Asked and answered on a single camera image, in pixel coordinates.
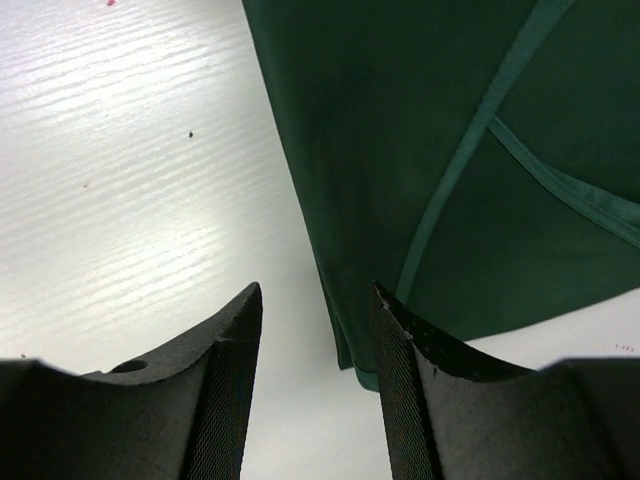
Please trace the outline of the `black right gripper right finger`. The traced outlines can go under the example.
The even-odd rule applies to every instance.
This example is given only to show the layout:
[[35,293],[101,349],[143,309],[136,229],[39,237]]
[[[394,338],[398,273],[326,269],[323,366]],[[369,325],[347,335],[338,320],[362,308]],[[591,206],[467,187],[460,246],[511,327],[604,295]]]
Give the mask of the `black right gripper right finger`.
[[371,293],[377,378],[396,479],[635,479],[639,363],[535,371],[483,353]]

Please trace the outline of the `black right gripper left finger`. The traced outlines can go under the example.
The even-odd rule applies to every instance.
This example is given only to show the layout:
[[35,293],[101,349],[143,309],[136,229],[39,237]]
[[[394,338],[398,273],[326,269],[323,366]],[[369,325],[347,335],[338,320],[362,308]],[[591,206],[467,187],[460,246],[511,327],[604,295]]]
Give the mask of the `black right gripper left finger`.
[[218,313],[109,372],[1,364],[5,479],[236,479],[262,327],[248,285]]

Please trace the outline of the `green cloth napkin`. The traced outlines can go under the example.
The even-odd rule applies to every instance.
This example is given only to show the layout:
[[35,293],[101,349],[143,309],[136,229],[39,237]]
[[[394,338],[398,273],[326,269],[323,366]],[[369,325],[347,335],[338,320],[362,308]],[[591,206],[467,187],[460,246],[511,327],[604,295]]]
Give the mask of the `green cloth napkin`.
[[378,282],[472,340],[639,285],[635,1],[248,1],[334,331]]

